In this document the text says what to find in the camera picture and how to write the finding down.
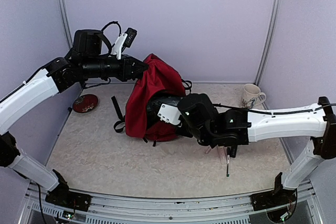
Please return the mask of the red backpack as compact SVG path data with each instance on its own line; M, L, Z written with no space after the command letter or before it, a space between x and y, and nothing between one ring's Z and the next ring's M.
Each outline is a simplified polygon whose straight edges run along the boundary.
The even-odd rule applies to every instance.
M156 145L178 138L176 127L165 123L157 116L154 108L160 108L158 98L184 97L191 91L192 82L183 80L180 74L155 54L148 55L144 63L149 65L143 77L136 81L122 115L115 96L111 98L118 121L115 132L125 132L127 136L141 138Z

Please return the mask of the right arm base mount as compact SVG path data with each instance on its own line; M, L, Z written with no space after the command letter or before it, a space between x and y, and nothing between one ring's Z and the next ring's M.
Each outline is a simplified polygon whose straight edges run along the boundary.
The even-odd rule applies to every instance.
M294 190L285 190L276 194L273 194L272 191L256 193L252 194L250 198L254 211L259 211L295 202L297 197Z

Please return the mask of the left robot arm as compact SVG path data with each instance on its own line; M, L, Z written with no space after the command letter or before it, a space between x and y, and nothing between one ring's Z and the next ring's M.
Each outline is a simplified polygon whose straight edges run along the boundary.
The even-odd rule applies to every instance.
M75 83L84 84L90 78L122 82L140 79L148 65L123 54L137 31L128 28L120 32L112 44L103 30L82 29L75 32L73 44L65 57L56 58L40 67L28 80L1 100L1 166L14 170L47 190L46 201L55 205L80 208L90 196L72 193L67 182L56 170L29 157L16 146L9 128L31 109Z

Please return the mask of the pink black highlighter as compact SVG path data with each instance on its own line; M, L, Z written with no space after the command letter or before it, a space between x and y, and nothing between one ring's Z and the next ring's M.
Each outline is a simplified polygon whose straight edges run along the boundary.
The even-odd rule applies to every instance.
M230 147L230 156L231 156L231 158L235 158L236 157L237 149L238 149L237 145L234 145L234 146Z

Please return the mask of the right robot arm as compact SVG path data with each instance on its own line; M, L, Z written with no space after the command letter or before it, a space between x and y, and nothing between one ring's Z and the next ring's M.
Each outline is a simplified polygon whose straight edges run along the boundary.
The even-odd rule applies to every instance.
M228 107L219 113L208 95L192 93L177 109L187 130L203 146L235 147L271 138L307 136L305 149L275 180L269 192L273 205L281 204L315 168L335 158L335 114L327 97L311 105L277 110Z

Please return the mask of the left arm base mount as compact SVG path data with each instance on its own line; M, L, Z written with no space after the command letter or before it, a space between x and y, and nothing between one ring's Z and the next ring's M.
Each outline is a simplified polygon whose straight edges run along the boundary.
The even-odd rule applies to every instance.
M53 190L47 193L45 201L57 206L87 212L91 196L69 190Z

